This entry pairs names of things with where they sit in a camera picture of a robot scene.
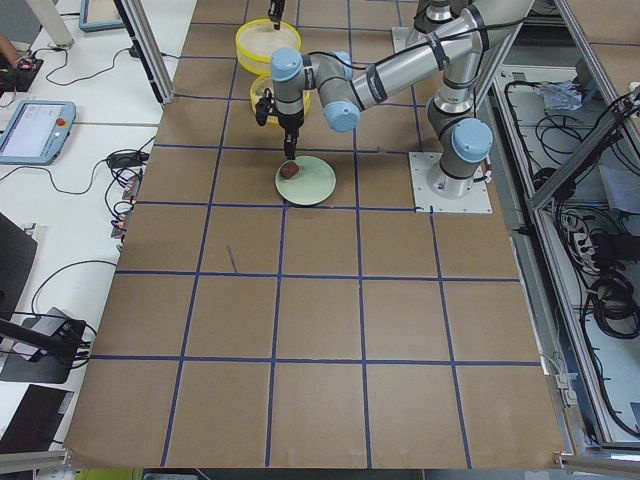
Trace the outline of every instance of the tablet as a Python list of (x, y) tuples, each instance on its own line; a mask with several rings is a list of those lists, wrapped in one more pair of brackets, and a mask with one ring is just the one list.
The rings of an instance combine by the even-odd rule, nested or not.
[(0, 163), (49, 165), (71, 131), (71, 102), (23, 100), (0, 137)]
[(82, 0), (80, 4), (80, 30), (98, 32), (124, 28), (113, 0)]

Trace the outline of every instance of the light green plate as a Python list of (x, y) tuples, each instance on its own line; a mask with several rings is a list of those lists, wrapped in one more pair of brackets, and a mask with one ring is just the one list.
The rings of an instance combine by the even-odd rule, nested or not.
[(289, 180), (280, 175), (282, 165), (276, 172), (276, 188), (280, 195), (296, 205), (315, 205), (329, 198), (336, 186), (336, 174), (331, 166), (324, 160), (308, 156), (296, 157), (295, 162), (300, 171)]

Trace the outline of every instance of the yellow container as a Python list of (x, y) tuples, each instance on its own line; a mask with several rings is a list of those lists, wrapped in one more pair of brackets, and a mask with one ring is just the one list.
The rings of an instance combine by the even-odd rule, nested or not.
[[(269, 75), (261, 75), (251, 84), (249, 95), (251, 97), (251, 110), (253, 110), (253, 113), (256, 113), (256, 103), (258, 103), (258, 100), (262, 97), (265, 88), (273, 92), (273, 82)], [(304, 103), (304, 115), (306, 117), (309, 107), (311, 106), (311, 92), (309, 92), (309, 90), (305, 90), (302, 94), (302, 102)], [(278, 117), (269, 115), (267, 123), (269, 125), (278, 125)]]
[(285, 22), (276, 30), (271, 20), (261, 18), (245, 23), (236, 32), (238, 62), (256, 75), (271, 74), (271, 54), (283, 47), (302, 48), (300, 34)]

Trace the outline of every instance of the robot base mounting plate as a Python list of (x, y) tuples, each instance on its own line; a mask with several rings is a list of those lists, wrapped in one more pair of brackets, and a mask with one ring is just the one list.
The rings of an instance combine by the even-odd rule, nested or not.
[[(449, 200), (436, 194), (427, 184), (427, 172), (431, 165), (440, 160), (439, 152), (411, 152), (409, 166), (411, 167), (411, 183), (413, 184), (413, 200), (416, 212), (430, 213), (472, 213), (488, 215), (493, 212), (491, 201), (485, 182), (473, 183), (471, 190), (464, 197)], [(483, 176), (478, 167), (475, 178)]]
[(407, 37), (413, 30), (412, 27), (392, 27), (391, 38), (393, 39), (393, 51), (398, 53), (400, 50), (405, 49), (405, 42)]

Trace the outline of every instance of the food item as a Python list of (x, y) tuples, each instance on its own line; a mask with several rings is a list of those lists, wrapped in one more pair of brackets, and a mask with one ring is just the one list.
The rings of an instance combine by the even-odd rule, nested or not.
[(280, 168), (280, 176), (287, 180), (295, 177), (297, 173), (300, 171), (300, 167), (293, 160), (286, 162)]

